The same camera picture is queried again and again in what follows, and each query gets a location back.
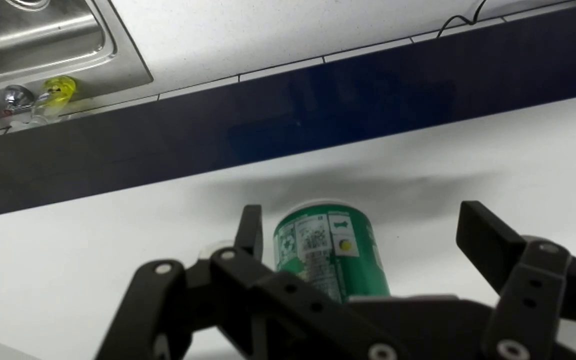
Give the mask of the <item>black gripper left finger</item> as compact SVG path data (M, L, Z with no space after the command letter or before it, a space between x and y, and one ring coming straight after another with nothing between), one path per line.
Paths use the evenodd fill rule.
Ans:
M93 360L181 360L215 329L245 360L405 360L377 323L261 264L261 208L242 210L230 247L185 269L142 264Z

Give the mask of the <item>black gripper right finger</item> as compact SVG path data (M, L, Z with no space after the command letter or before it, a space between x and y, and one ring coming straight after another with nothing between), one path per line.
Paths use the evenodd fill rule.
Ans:
M484 358L576 360L555 340L559 321L576 323L576 256L567 249L520 237L477 201L459 204L455 244L498 294Z

